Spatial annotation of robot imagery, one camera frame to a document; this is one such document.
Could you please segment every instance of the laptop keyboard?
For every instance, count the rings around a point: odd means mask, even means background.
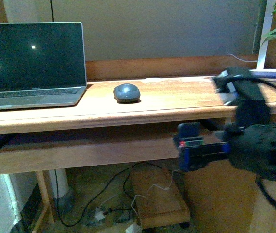
[[[0,98],[7,97],[23,97],[23,96],[46,96],[46,95],[64,95],[76,94],[78,89],[53,89],[53,90],[32,90],[32,91],[15,91],[15,92],[0,92]]]

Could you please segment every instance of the gray computer mouse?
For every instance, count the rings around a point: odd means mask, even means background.
[[[125,83],[114,88],[114,98],[118,103],[136,103],[140,100],[140,91],[137,86]]]

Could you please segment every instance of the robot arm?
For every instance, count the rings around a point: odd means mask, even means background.
[[[270,109],[256,83],[243,68],[232,67],[213,78],[225,105],[236,105],[236,121],[215,131],[221,142],[204,144],[199,135],[200,123],[183,123],[174,137],[179,151],[180,169],[201,169],[209,162],[228,159],[238,169],[258,175],[257,185],[276,208],[276,201],[266,192],[262,179],[276,181],[276,124],[270,122]],[[209,120],[201,121],[209,130],[218,130]]]

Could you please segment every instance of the desk surface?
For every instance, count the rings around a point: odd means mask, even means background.
[[[135,84],[141,102],[118,104],[113,89]],[[223,106],[210,76],[150,78],[131,81],[89,82],[74,107],[0,112],[0,134],[145,124],[234,116],[234,107]],[[276,91],[262,86],[276,113]]]

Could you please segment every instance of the wheel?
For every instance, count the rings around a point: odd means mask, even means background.
[[[189,228],[190,227],[190,223],[189,222],[182,222],[182,223],[180,223],[180,227],[182,229]]]

